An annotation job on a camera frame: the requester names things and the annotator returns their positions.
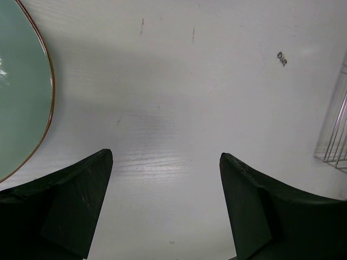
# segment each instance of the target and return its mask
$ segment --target scuffed white surface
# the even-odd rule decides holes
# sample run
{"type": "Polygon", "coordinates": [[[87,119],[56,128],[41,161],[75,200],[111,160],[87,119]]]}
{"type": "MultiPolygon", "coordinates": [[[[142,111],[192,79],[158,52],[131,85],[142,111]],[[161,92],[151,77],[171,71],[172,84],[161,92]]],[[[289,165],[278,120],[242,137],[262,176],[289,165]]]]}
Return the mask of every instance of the scuffed white surface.
{"type": "Polygon", "coordinates": [[[110,148],[90,260],[235,256],[222,152],[347,197],[347,176],[313,158],[347,44],[346,1],[23,3],[54,61],[56,110],[42,146],[0,188],[110,148]]]}

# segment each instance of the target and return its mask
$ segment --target metal wire basket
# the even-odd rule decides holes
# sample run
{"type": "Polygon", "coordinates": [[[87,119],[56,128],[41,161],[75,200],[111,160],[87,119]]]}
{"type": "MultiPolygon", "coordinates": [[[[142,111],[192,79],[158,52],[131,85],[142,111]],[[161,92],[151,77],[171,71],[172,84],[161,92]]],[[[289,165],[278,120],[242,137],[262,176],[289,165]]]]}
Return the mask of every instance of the metal wire basket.
{"type": "Polygon", "coordinates": [[[316,157],[347,172],[347,56],[339,73],[330,108],[316,148],[316,157]]]}

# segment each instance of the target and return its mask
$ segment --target green plate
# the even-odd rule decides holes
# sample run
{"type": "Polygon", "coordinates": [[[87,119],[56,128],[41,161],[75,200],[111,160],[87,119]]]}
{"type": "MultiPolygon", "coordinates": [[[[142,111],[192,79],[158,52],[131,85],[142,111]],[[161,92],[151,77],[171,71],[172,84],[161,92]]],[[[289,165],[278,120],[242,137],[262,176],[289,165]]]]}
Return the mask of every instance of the green plate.
{"type": "Polygon", "coordinates": [[[42,37],[20,1],[0,0],[0,182],[36,151],[53,108],[53,67],[42,37]]]}

